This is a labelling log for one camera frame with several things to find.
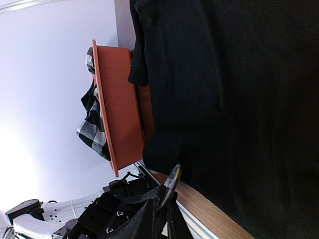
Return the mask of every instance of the shirt sleeve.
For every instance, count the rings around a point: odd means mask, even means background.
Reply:
[[[130,9],[136,41],[133,53],[132,68],[129,75],[129,82],[138,86],[146,86],[149,82],[149,79],[144,55],[145,35],[140,22],[139,13],[136,10],[136,1],[137,0],[130,0]]]

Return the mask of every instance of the checkered cloth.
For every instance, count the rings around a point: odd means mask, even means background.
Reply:
[[[92,48],[88,50],[86,57],[88,70],[95,75]],[[83,96],[81,102],[87,112],[86,118],[76,130],[76,135],[98,155],[111,160],[103,120],[99,103],[98,89],[92,83],[89,91]]]

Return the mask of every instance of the wooden surface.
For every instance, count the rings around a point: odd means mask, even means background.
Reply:
[[[135,44],[135,32],[132,24],[129,0],[115,0],[115,11],[119,47],[132,50]],[[138,87],[140,110],[146,140],[154,134],[154,124],[151,108],[150,91],[148,87]],[[164,182],[166,176],[153,172],[154,176]],[[251,239],[245,230],[236,224],[218,207],[186,184],[179,183],[177,187],[178,201],[197,219],[221,239]]]
[[[167,178],[167,176],[157,172],[152,171],[151,173],[162,184]],[[219,238],[253,238],[229,216],[192,187],[179,182],[176,191],[178,193],[177,200]]]

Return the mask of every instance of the black shirt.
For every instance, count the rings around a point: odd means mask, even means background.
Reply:
[[[131,0],[129,81],[149,84],[146,166],[256,238],[319,235],[319,2]]]

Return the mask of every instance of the orange bin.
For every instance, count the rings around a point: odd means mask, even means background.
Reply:
[[[118,170],[142,159],[145,145],[136,89],[128,82],[131,54],[125,48],[97,46],[95,40],[92,48],[111,167],[118,177]]]

